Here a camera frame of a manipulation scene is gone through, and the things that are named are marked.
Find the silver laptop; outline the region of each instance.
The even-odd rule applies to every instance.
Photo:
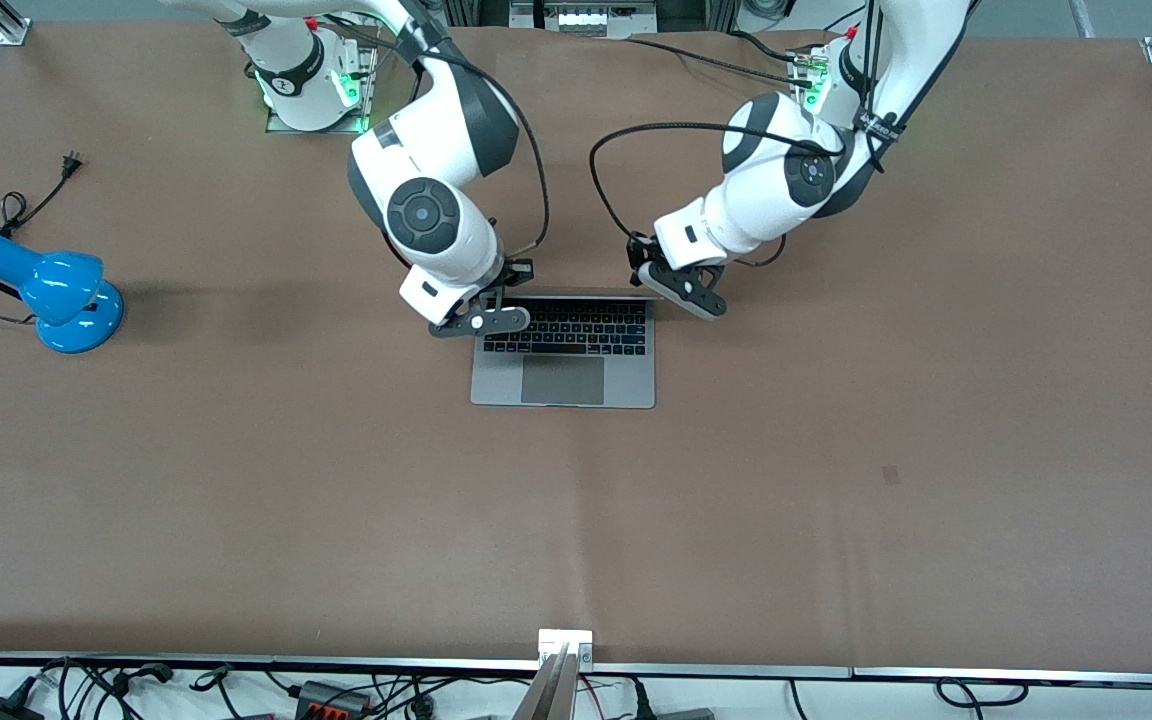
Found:
[[[477,406],[652,407],[655,323],[645,297],[521,295],[524,332],[476,338]]]

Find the lamp cord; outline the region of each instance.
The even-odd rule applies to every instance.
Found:
[[[74,173],[78,172],[83,165],[83,160],[77,152],[70,152],[70,154],[65,156],[60,159],[60,180],[55,183],[55,187],[51,188],[51,192],[44,196],[41,202],[38,202],[33,209],[29,209],[29,200],[26,197],[18,191],[9,191],[5,194],[0,199],[0,215],[3,218],[3,223],[0,225],[0,236],[9,238],[13,233],[17,232],[20,228],[24,227],[29,220],[32,220],[38,211],[46,209],[50,204],[52,197],[55,197],[60,192],[60,188],[65,187],[65,183],[69,182],[69,179],[74,177]],[[15,210],[8,211],[9,202],[14,202]],[[0,281],[0,293],[3,295],[20,300],[20,293],[15,290],[14,287]],[[0,314],[1,323],[12,323],[13,325],[28,325],[37,318],[37,314],[26,314],[24,318],[13,318],[9,314]]]

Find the lamp shade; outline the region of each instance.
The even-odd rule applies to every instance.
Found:
[[[123,300],[101,279],[100,258],[36,252],[0,236],[0,281],[37,314],[38,338],[60,353],[91,350],[118,329]]]

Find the brown paper surface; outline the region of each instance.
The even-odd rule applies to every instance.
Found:
[[[616,41],[457,38],[540,138],[538,286],[626,287],[596,138],[768,90]],[[349,138],[265,136],[242,65],[210,23],[0,51],[0,195],[90,159],[18,240],[100,255],[128,305],[82,356],[0,324],[0,649],[525,657],[577,626],[600,661],[1152,670],[1131,41],[964,41],[855,209],[732,268],[719,323],[664,306],[652,411],[471,406],[470,346],[397,298]],[[627,222],[708,190],[718,147],[608,146]],[[535,235],[522,141],[467,191],[509,247]]]

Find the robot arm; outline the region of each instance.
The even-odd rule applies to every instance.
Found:
[[[433,86],[353,142],[349,187],[411,265],[399,295],[429,320],[431,333],[448,338],[526,327],[526,310],[500,306],[499,288],[526,281],[530,264],[505,259],[493,223],[460,190],[511,160],[518,120],[485,78],[457,63],[465,56],[419,0],[160,1],[218,20],[256,65],[280,118],[296,118],[300,126],[288,124],[298,129],[329,127],[349,109],[340,109],[333,79],[339,60],[329,43],[339,37],[326,29],[311,32],[302,18],[359,12],[392,29],[394,53],[420,65]],[[497,291],[494,306],[479,304],[484,291]],[[470,313],[457,314],[465,301]]]
[[[838,38],[824,50],[828,78],[809,103],[814,106],[782,92],[742,105],[728,124],[804,145],[787,147],[748,132],[723,132],[723,181],[659,218],[653,238],[630,240],[635,283],[652,287],[704,319],[726,313],[726,302],[713,291],[725,264],[858,199],[876,161],[900,137],[954,55],[968,3],[877,0],[878,28],[863,24],[851,38]],[[870,29],[882,37],[884,46],[890,45],[886,69],[872,73],[877,85],[861,69]],[[867,97],[867,88],[873,88],[873,97]]]

